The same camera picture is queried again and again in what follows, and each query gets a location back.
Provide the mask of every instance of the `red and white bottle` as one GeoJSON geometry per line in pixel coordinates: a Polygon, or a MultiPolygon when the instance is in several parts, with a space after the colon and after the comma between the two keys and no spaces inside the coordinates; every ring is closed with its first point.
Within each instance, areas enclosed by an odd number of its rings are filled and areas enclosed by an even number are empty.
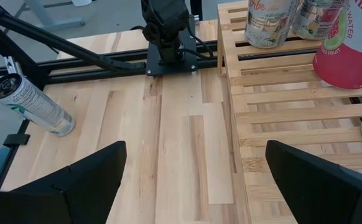
{"type": "Polygon", "coordinates": [[[313,59],[325,82],[340,88],[362,88],[362,0],[349,0],[313,59]]]}

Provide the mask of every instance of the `wooden table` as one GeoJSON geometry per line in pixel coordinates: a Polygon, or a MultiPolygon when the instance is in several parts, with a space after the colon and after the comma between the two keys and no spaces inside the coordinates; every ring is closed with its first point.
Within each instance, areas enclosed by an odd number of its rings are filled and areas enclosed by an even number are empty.
{"type": "Polygon", "coordinates": [[[241,153],[246,223],[296,223],[270,173],[266,143],[275,139],[362,172],[362,104],[350,102],[350,97],[362,96],[362,89],[344,90],[321,81],[312,68],[314,54],[240,60],[244,55],[289,54],[321,44],[289,32],[279,47],[252,47],[243,34],[247,9],[247,1],[218,6],[218,55],[224,55],[230,89],[233,149],[241,153]]]}
{"type": "MultiPolygon", "coordinates": [[[[201,22],[197,35],[216,40],[216,28],[217,21],[201,22]]],[[[148,46],[140,30],[71,41],[99,54],[148,46]]],[[[124,140],[128,159],[107,223],[246,223],[241,164],[232,162],[226,79],[216,68],[49,85],[44,91],[74,116],[76,127],[57,138],[31,123],[29,143],[19,148],[1,190],[124,140]]]]}

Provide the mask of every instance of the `gray floor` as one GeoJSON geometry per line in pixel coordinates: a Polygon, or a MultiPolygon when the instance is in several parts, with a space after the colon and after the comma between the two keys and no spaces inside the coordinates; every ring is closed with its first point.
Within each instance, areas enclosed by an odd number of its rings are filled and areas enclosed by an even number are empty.
{"type": "MultiPolygon", "coordinates": [[[[133,26],[144,25],[141,16],[140,0],[97,0],[84,7],[75,7],[70,0],[41,0],[46,5],[47,12],[55,20],[72,19],[82,17],[86,21],[83,27],[57,30],[52,33],[69,39],[96,34],[105,34],[128,30],[133,26]]],[[[235,0],[202,0],[204,20],[217,18],[217,4],[235,0]]],[[[38,18],[28,10],[23,0],[0,0],[0,4],[13,16],[29,22],[35,26],[41,26],[38,18]]],[[[35,61],[41,62],[53,60],[57,54],[44,44],[40,44],[27,37],[9,31],[8,36],[27,52],[35,61]]],[[[0,66],[4,62],[0,56],[0,66]]],[[[0,147],[7,134],[16,133],[22,118],[0,105],[0,147]]]]}

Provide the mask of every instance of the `silver can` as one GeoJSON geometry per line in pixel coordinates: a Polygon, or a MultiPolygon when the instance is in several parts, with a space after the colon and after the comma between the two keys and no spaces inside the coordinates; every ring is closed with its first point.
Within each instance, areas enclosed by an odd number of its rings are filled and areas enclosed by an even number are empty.
{"type": "Polygon", "coordinates": [[[69,113],[16,73],[0,78],[0,103],[57,136],[75,127],[69,113]]]}
{"type": "Polygon", "coordinates": [[[283,44],[292,25],[299,0],[250,0],[245,36],[258,48],[283,44]]]}
{"type": "Polygon", "coordinates": [[[324,39],[347,0],[304,0],[297,12],[292,29],[301,38],[324,39]]]}

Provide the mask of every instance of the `wooden crate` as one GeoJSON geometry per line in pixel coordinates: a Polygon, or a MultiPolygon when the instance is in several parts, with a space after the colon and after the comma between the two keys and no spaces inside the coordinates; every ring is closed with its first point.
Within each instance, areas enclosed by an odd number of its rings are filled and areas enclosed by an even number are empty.
{"type": "Polygon", "coordinates": [[[246,43],[247,6],[246,1],[218,6],[218,50],[228,77],[234,152],[240,153],[235,159],[243,167],[250,223],[296,223],[269,171],[266,142],[276,139],[362,172],[362,104],[350,102],[350,97],[362,96],[362,89],[344,90],[321,81],[312,68],[314,54],[239,61],[241,55],[320,45],[289,33],[286,43],[274,49],[240,47],[246,43]]]}

